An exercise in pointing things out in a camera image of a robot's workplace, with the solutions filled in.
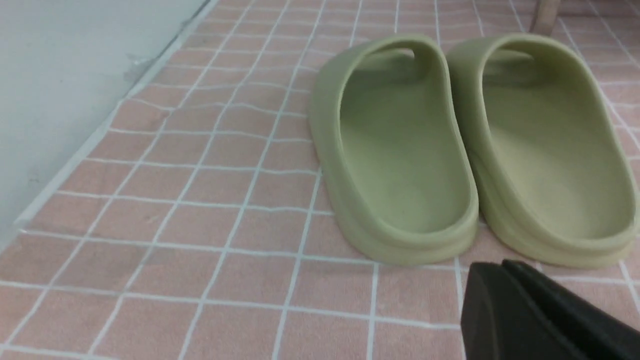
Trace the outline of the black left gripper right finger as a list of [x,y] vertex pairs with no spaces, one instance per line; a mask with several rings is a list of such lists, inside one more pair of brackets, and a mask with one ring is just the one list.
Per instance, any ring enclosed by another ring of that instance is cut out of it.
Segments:
[[504,268],[524,288],[560,333],[591,360],[638,360],[638,330],[592,305],[519,260]]

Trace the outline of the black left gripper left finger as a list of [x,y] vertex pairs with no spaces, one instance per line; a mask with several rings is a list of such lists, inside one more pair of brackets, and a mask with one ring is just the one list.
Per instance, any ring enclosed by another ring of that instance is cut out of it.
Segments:
[[587,360],[501,265],[471,264],[461,313],[467,360]]

